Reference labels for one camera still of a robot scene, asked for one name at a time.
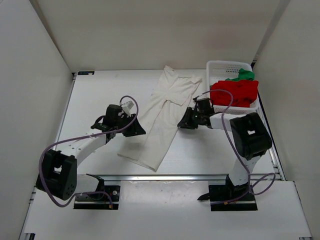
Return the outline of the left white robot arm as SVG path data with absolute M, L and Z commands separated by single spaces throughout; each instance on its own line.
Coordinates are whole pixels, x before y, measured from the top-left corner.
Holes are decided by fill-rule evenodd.
M 39 160 L 36 188 L 46 192 L 51 199 L 66 201 L 76 195 L 87 195 L 93 200 L 109 198 L 105 193 L 104 180 L 94 174 L 78 174 L 79 165 L 97 149 L 106 145 L 116 134 L 134 137 L 146 134 L 137 115 L 131 113 L 134 103 L 110 104 L 106 113 L 82 136 L 66 140 L 62 150 L 46 149 Z

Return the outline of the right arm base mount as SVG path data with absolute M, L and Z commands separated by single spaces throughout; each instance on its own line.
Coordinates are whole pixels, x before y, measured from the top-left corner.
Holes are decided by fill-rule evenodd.
M 212 212 L 257 211 L 255 196 L 249 192 L 248 183 L 234 186 L 227 176 L 224 184 L 209 183 L 208 193 L 198 197 L 199 202 L 209 201 Z

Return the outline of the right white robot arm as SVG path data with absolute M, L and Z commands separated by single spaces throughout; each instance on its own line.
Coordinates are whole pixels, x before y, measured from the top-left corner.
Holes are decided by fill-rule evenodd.
M 223 130 L 237 160 L 225 179 L 224 193 L 230 200 L 249 190 L 249 177 L 258 160 L 272 147 L 271 137 L 256 112 L 229 114 L 215 112 L 208 98 L 195 101 L 177 124 L 178 128 L 195 130 L 198 126 Z

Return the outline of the white t shirt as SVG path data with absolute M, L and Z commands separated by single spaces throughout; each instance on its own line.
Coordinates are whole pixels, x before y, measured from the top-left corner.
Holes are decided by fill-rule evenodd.
M 202 81 L 202 77 L 183 76 L 165 66 L 146 106 L 138 113 L 137 119 L 146 133 L 127 138 L 118 156 L 157 171 Z

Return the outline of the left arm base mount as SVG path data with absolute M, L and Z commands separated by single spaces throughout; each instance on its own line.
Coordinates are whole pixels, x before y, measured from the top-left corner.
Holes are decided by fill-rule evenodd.
M 78 175 L 74 193 L 75 210 L 118 210 L 121 184 L 93 174 Z

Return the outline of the red t shirt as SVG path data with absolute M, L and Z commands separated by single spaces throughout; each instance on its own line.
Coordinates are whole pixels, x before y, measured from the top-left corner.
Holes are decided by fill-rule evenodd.
M 228 106 L 233 96 L 232 107 L 249 108 L 258 96 L 257 80 L 219 80 L 211 86 L 210 100 L 217 106 Z

